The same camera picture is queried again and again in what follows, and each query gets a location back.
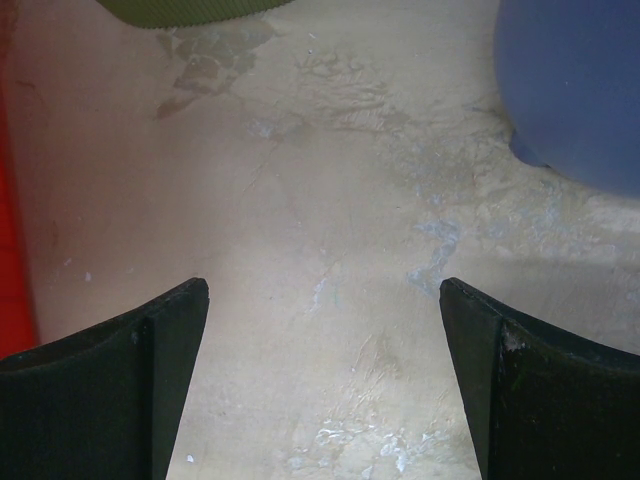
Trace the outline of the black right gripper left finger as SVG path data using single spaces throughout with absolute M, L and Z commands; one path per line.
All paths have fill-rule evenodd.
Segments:
M 192 278 L 1 362 L 4 479 L 163 479 L 205 329 Z

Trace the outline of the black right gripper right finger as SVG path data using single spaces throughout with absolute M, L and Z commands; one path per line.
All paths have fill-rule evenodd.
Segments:
M 439 306 L 482 478 L 638 478 L 638 356 L 457 278 Z

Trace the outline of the red plastic tray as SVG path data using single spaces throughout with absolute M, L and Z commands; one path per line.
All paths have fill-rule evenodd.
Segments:
M 1 91 L 1 358 L 37 343 L 6 100 Z

